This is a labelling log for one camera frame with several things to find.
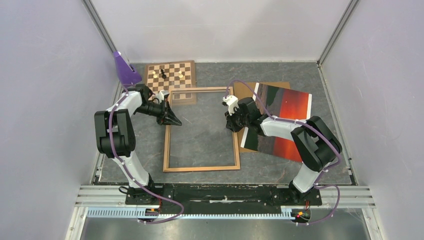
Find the red sunset photo print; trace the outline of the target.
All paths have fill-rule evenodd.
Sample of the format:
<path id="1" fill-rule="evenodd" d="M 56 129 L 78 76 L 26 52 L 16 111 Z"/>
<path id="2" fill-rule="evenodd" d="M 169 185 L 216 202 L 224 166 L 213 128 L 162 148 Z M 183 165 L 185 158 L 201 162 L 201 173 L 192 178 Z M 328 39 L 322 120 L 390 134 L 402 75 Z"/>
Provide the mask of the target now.
<path id="1" fill-rule="evenodd" d="M 244 85 L 252 92 L 249 97 L 255 101 L 260 114 L 265 116 L 262 126 L 269 136 L 244 128 L 241 147 L 301 162 L 291 132 L 301 126 L 299 122 L 305 122 L 311 117 L 312 94 L 259 82 Z"/>

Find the wooden picture frame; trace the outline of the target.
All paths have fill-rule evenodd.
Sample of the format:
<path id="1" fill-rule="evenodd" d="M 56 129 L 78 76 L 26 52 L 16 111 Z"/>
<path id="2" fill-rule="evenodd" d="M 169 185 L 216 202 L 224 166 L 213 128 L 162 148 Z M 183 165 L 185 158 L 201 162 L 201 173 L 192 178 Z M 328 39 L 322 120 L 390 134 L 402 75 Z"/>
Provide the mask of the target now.
<path id="1" fill-rule="evenodd" d="M 176 88 L 170 90 L 168 97 L 168 103 L 171 107 L 173 105 L 174 99 L 173 96 L 176 94 L 192 93 L 226 93 L 229 92 L 233 94 L 233 88 L 230 86 L 229 89 L 225 86 L 215 86 L 215 87 L 189 87 L 189 88 Z M 233 155 L 234 155 L 234 165 L 227 166 L 196 166 L 196 167 L 169 167 L 170 160 L 170 142 L 171 142 L 171 126 L 168 125 L 165 127 L 164 135 L 164 154 L 163 154 L 163 168 L 164 173 L 172 172 L 209 172 L 209 171 L 232 171 L 240 170 L 240 150 L 238 147 L 238 135 L 237 133 L 232 133 L 232 143 L 233 143 Z"/>

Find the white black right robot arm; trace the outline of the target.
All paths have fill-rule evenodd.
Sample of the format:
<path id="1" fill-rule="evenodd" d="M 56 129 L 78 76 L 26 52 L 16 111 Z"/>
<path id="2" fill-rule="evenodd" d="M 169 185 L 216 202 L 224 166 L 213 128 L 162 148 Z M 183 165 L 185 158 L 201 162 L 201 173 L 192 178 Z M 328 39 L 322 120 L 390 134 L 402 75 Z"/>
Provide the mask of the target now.
<path id="1" fill-rule="evenodd" d="M 324 121 L 318 116 L 306 120 L 286 119 L 261 113 L 252 97 L 238 99 L 234 95 L 223 97 L 226 128 L 234 133 L 243 128 L 259 136 L 277 137 L 294 143 L 302 166 L 289 184 L 289 199 L 302 204 L 309 198 L 323 171 L 341 160 L 342 146 Z"/>

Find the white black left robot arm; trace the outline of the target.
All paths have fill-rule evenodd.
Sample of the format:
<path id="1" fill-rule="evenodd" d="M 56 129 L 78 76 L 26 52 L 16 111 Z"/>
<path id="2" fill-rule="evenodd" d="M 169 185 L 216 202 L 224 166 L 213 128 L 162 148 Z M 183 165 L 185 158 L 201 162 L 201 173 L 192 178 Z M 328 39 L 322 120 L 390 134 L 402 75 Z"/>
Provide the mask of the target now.
<path id="1" fill-rule="evenodd" d="M 126 195 L 151 204 L 158 197 L 153 180 L 136 154 L 136 136 L 132 115 L 144 114 L 156 118 L 160 126 L 181 126 L 171 109 L 168 90 L 153 91 L 143 83 L 123 87 L 117 102 L 94 114 L 97 150 L 112 159 L 128 180 Z"/>

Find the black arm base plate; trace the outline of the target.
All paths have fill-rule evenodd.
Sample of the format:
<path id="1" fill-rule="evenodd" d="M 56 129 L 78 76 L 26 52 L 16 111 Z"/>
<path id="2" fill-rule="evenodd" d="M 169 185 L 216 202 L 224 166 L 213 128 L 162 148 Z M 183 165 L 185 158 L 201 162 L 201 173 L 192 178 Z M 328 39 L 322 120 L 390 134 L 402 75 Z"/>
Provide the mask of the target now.
<path id="1" fill-rule="evenodd" d="M 292 185 L 218 184 L 218 183 L 155 183 L 147 187 L 119 186 L 127 205 L 187 206 L 195 203 L 267 203 L 272 206 L 321 206 L 321 193 L 311 188 L 305 193 Z"/>

